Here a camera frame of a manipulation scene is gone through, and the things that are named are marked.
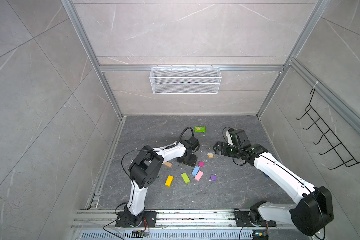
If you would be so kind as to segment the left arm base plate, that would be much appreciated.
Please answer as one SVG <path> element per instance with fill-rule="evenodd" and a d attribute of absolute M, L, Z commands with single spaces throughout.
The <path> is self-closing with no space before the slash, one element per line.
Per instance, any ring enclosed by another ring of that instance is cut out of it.
<path fill-rule="evenodd" d="M 115 227 L 149 227 L 154 228 L 157 221 L 157 212 L 155 211 L 143 211 L 139 215 L 135 216 L 127 212 L 119 212 Z"/>

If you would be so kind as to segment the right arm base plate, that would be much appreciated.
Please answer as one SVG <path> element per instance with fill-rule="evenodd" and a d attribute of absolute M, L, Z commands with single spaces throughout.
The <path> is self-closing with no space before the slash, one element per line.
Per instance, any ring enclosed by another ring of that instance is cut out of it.
<path fill-rule="evenodd" d="M 265 221 L 257 211 L 233 211 L 237 227 L 276 227 L 275 221 Z"/>

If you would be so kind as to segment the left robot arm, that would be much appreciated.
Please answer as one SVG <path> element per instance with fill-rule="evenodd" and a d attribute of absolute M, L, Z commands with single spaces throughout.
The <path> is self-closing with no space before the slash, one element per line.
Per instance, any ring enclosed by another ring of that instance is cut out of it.
<path fill-rule="evenodd" d="M 198 159 L 195 153 L 199 148 L 193 128 L 186 127 L 174 143 L 158 148 L 144 146 L 139 151 L 128 170 L 124 170 L 131 180 L 130 199 L 124 207 L 130 225 L 135 227 L 143 220 L 148 187 L 156 180 L 162 165 L 175 159 L 195 167 Z"/>

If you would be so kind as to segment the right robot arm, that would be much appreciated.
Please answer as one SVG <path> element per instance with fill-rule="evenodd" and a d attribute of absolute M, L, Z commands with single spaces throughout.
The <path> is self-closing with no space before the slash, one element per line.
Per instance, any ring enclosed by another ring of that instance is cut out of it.
<path fill-rule="evenodd" d="M 272 179 L 293 200 L 293 204 L 273 204 L 259 201 L 251 206 L 250 223 L 254 226 L 275 221 L 294 225 L 306 236 L 325 231 L 334 220 L 331 192 L 324 186 L 316 187 L 300 178 L 280 163 L 266 148 L 251 144 L 244 130 L 223 128 L 223 142 L 216 142 L 217 155 L 240 159 Z"/>

